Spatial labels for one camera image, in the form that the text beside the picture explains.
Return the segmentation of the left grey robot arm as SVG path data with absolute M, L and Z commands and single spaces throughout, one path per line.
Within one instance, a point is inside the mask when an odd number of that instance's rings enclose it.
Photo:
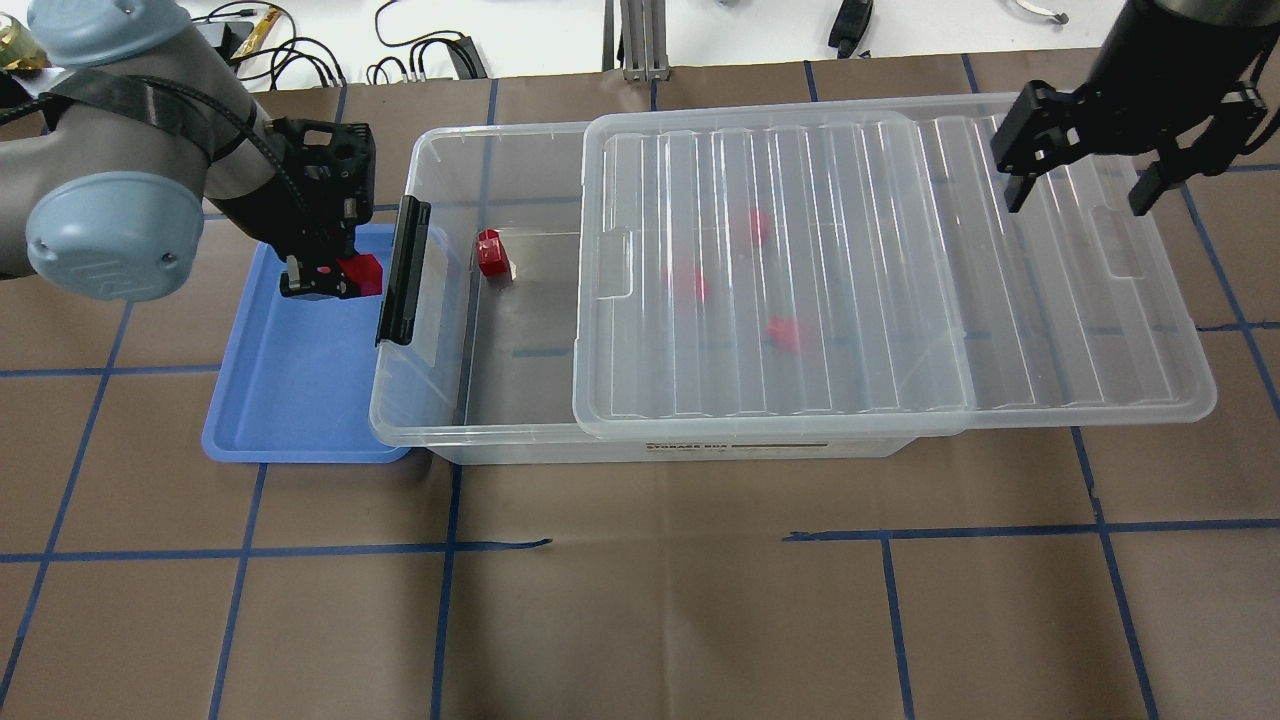
M 211 204 L 284 270 L 288 299 L 383 291 L 355 246 L 372 215 L 365 123 L 270 117 L 173 1 L 33 1 L 27 26 L 59 68 L 3 122 L 3 278 L 142 302 L 189 278 Z

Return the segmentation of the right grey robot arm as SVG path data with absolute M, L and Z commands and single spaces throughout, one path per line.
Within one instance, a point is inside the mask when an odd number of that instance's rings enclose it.
M 1277 46 L 1275 1 L 1128 1 L 1085 79 L 1024 85 L 991 140 L 1016 213 L 1036 182 L 1089 155 L 1155 160 L 1128 195 L 1144 215 L 1194 176 L 1220 176 L 1277 133 L 1258 82 Z

